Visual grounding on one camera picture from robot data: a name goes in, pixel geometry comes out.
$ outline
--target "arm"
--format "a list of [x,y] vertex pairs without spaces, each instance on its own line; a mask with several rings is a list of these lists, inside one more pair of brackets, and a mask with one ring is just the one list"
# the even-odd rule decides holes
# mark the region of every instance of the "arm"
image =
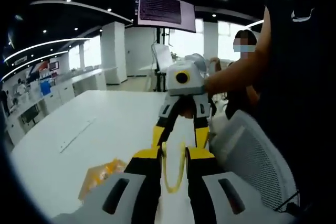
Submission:
[[256,106],[259,101],[259,94],[255,91],[253,86],[246,87],[247,96],[252,106]]
[[228,68],[206,79],[205,90],[210,95],[242,89],[252,85],[266,69],[271,42],[271,26],[268,9],[265,7],[264,24],[254,52],[246,59],[240,59]]

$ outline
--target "face mask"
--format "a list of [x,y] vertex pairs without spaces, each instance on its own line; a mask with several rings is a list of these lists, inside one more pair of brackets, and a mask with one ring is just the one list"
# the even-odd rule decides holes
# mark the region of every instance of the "face mask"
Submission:
[[234,52],[254,52],[256,46],[253,45],[233,45]]

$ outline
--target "monitor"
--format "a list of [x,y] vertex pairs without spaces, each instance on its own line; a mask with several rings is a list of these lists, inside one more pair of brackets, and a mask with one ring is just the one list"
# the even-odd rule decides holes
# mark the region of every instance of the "monitor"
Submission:
[[56,69],[58,69],[58,68],[59,68],[58,61],[50,62],[50,63],[49,63],[49,70],[50,70],[50,71],[56,70]]
[[136,0],[134,24],[195,33],[195,8],[181,0]]

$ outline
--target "yellow tape roll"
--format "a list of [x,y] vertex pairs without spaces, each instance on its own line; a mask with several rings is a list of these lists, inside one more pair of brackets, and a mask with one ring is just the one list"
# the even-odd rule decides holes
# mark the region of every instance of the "yellow tape roll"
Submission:
[[181,143],[181,157],[180,157],[180,168],[179,168],[179,177],[177,179],[177,183],[176,186],[174,187],[170,187],[168,185],[168,181],[167,181],[167,174],[166,174],[166,159],[167,159],[167,146],[166,146],[166,142],[162,143],[162,166],[163,166],[163,176],[164,176],[164,183],[166,185],[167,191],[170,194],[174,194],[176,193],[180,186],[181,186],[181,182],[182,182],[182,178],[183,178],[183,170],[184,170],[184,162],[185,162],[185,144],[182,142]]

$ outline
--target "white pillar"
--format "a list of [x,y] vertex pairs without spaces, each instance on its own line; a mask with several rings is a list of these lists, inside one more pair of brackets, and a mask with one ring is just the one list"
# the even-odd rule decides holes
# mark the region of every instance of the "white pillar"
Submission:
[[84,64],[84,44],[79,45],[80,68],[85,68]]
[[125,25],[113,22],[103,26],[100,38],[101,66],[107,84],[120,84],[127,80],[125,60]]
[[218,57],[218,23],[204,22],[204,58]]

